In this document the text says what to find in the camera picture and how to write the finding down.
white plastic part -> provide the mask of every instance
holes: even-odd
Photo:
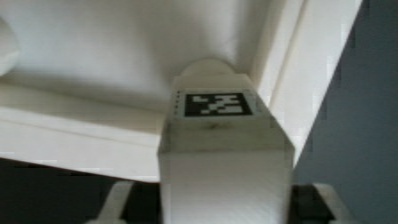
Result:
[[[340,198],[340,195],[333,186],[327,184],[315,184],[315,187],[317,187],[320,196],[324,198],[327,207],[331,209],[334,218],[338,220],[336,222],[333,222],[333,224],[359,223],[350,213],[350,210],[345,206],[343,200]]]
[[[226,62],[217,59],[205,59],[191,64],[185,68],[182,76],[207,76],[235,74],[233,68]]]
[[[0,157],[159,182],[164,115],[0,84]]]
[[[333,79],[361,0],[272,0],[253,78],[295,145],[295,162]]]
[[[237,92],[251,115],[187,117],[187,97]],[[294,146],[247,75],[176,78],[159,156],[166,224],[286,223]]]
[[[116,182],[111,189],[109,197],[103,203],[98,219],[91,220],[87,224],[127,224],[127,221],[121,220],[121,215],[123,215],[132,187],[134,187],[132,181]]]
[[[15,68],[20,56],[15,32],[0,18],[0,76]]]

white wall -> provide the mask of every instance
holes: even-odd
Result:
[[[269,1],[0,0],[22,58],[8,80],[164,110],[192,61],[253,63]]]
[[[272,1],[253,67],[258,93],[295,145],[308,140],[361,0]]]

white panel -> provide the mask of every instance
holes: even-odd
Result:
[[[304,2],[283,66],[256,71],[263,76],[260,93],[295,144],[295,159],[318,114],[359,5],[361,0]],[[263,59],[270,64],[276,57]]]
[[[267,11],[262,42],[251,71],[253,82],[256,87],[262,87],[258,91],[267,104],[270,103],[278,77],[285,65],[299,15],[302,13],[302,4],[304,0],[274,0]]]
[[[0,157],[159,181],[164,115],[0,84]]]

gray wall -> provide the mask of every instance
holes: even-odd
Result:
[[[398,223],[397,0],[365,0],[295,180],[334,185],[366,223]]]

qr code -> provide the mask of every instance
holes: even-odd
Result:
[[[187,94],[187,117],[242,115],[253,115],[242,93]]]

